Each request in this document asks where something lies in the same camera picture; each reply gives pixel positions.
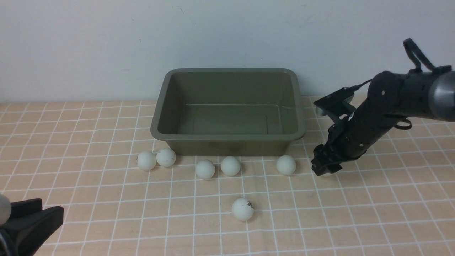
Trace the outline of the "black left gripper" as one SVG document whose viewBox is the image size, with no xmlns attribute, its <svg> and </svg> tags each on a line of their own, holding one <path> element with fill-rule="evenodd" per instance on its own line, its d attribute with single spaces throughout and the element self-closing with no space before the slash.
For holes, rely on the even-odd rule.
<svg viewBox="0 0 455 256">
<path fill-rule="evenodd" d="M 33 256 L 45 241 L 63 225 L 64 208 L 43 208 L 42 199 L 10 202 L 1 199 L 0 254 Z"/>
</svg>

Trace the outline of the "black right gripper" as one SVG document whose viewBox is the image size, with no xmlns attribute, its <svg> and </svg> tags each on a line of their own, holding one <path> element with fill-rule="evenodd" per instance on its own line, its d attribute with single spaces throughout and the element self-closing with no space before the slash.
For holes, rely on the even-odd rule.
<svg viewBox="0 0 455 256">
<path fill-rule="evenodd" d="M 329 128 L 325 144 L 314 148 L 312 171 L 317 176 L 338 172 L 342 162 L 358 159 L 394 126 L 395 116 L 388 109 L 363 102 L 352 115 Z"/>
</svg>

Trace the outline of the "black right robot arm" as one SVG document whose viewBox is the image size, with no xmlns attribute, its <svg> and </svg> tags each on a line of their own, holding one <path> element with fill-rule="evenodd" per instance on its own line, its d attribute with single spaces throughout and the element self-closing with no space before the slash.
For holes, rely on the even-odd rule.
<svg viewBox="0 0 455 256">
<path fill-rule="evenodd" d="M 392 128 L 409 130 L 408 118 L 454 121 L 454 71 L 442 66 L 432 72 L 384 71 L 371 80 L 359 107 L 347 102 L 360 85 L 344 87 L 314 102 L 333 125 L 328 141 L 314 150 L 312 170 L 317 176 L 336 173 L 341 163 L 359 159 Z"/>
</svg>

